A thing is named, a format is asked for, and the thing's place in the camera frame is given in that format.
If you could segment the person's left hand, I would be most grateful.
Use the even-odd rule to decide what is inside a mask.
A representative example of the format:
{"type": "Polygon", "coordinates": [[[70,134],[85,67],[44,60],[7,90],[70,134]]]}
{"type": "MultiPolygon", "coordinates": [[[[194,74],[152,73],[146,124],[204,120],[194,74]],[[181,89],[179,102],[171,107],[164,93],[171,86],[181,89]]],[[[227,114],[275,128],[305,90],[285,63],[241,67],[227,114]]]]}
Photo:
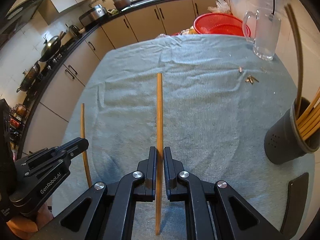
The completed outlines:
{"type": "Polygon", "coordinates": [[[53,218],[54,216],[45,202],[38,210],[35,222],[18,216],[12,218],[6,222],[6,224],[15,236],[20,239],[30,239],[36,232],[53,220],[53,218]]]}

